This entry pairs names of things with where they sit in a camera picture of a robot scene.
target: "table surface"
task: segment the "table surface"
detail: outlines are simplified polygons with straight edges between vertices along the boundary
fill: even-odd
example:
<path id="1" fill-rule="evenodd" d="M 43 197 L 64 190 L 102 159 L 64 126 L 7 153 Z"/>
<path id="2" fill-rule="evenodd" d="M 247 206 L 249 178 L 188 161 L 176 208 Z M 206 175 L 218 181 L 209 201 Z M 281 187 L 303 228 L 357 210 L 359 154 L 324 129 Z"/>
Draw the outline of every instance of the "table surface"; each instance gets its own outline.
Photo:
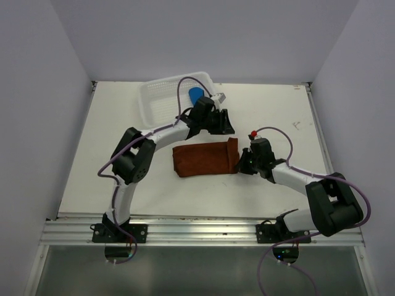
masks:
<path id="1" fill-rule="evenodd" d="M 125 130 L 145 128 L 139 115 L 139 82 L 99 82 L 65 188 L 59 215 L 104 213 L 114 184 L 96 173 L 108 161 Z M 291 163 L 317 173 L 325 172 L 309 98 L 304 86 L 215 84 L 226 94 L 232 135 L 239 151 L 249 146 L 247 135 L 262 126 L 276 126 L 291 137 Z M 262 131 L 276 158 L 286 158 L 287 140 L 275 131 Z M 139 183 L 131 203 L 132 215 L 174 215 L 273 218 L 295 208 L 307 208 L 306 197 L 272 184 L 258 175 L 212 175 L 179 178 L 173 170 L 172 147 L 226 141 L 229 136 L 207 132 L 156 152 L 149 173 Z"/>

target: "blue cloth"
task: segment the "blue cloth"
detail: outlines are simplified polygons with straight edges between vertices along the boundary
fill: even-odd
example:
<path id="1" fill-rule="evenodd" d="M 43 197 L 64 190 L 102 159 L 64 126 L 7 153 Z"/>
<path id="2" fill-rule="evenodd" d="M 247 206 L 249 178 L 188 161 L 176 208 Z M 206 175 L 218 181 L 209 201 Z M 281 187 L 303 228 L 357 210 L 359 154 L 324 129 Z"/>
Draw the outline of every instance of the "blue cloth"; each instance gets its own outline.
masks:
<path id="1" fill-rule="evenodd" d="M 196 101 L 204 95 L 204 91 L 201 88 L 191 88 L 188 91 L 188 94 L 189 98 L 191 99 L 192 105 L 195 106 Z"/>

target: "white basket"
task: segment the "white basket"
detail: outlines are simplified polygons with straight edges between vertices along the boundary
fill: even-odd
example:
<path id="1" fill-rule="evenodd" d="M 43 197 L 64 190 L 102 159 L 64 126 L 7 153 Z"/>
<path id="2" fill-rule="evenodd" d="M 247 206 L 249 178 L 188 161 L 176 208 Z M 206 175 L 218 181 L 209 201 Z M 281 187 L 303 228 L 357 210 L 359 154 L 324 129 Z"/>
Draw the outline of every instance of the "white basket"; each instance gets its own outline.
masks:
<path id="1" fill-rule="evenodd" d="M 165 125 L 173 121 L 178 115 L 177 84 L 185 76 L 198 79 L 211 94 L 216 93 L 214 84 L 206 72 L 190 73 L 141 83 L 138 87 L 138 104 L 141 119 L 146 128 Z M 188 91 L 195 86 L 202 88 L 199 83 L 191 79 L 186 79 L 181 83 L 181 111 L 192 107 Z"/>

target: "robotic arm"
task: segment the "robotic arm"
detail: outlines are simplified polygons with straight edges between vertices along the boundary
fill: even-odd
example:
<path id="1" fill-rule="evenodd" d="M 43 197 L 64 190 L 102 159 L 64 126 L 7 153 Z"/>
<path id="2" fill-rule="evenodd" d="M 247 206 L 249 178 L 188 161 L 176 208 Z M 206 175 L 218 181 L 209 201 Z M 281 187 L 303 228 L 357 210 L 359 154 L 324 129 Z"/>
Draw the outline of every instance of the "robotic arm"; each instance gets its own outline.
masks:
<path id="1" fill-rule="evenodd" d="M 141 136 L 151 134 L 132 146 L 137 152 L 125 151 L 112 164 L 112 172 L 120 185 L 109 209 L 103 215 L 102 223 L 94 225 L 93 242 L 125 242 L 125 235 L 115 225 L 117 224 L 126 232 L 132 232 L 129 225 L 130 204 L 133 199 L 137 184 L 147 175 L 151 166 L 154 153 L 159 149 L 174 142 L 187 140 L 207 130 L 210 134 L 234 134 L 228 110 L 220 109 L 220 104 L 225 100 L 225 95 L 220 93 L 211 98 L 202 96 L 191 108 L 181 114 L 179 120 L 172 127 L 157 130 L 149 129 L 139 131 L 128 128 L 122 136 L 118 146 L 111 157 L 117 155 L 124 147 Z"/>
<path id="2" fill-rule="evenodd" d="M 262 223 L 260 227 L 266 235 L 275 236 L 276 241 L 283 241 L 294 237 L 294 232 L 316 229 L 324 236 L 332 236 L 362 221 L 364 214 L 349 186 L 294 171 L 284 159 L 275 158 L 267 139 L 251 135 L 249 138 L 251 145 L 243 149 L 238 163 L 239 172 L 248 175 L 259 173 L 271 183 L 304 194 L 309 201 L 309 209 L 284 213 L 276 218 L 274 225 Z M 340 173 L 330 176 L 344 179 Z M 337 200 L 331 202 L 329 197 L 336 197 Z"/>

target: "brown cloth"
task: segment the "brown cloth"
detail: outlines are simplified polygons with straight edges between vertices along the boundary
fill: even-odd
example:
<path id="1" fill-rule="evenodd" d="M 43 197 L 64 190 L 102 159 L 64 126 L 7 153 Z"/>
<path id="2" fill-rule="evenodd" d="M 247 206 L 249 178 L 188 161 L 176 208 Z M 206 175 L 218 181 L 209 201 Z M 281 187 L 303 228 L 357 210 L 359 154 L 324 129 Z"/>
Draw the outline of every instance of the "brown cloth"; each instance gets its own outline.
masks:
<path id="1" fill-rule="evenodd" d="M 236 174 L 239 162 L 238 140 L 192 144 L 173 148 L 174 170 L 179 177 Z"/>

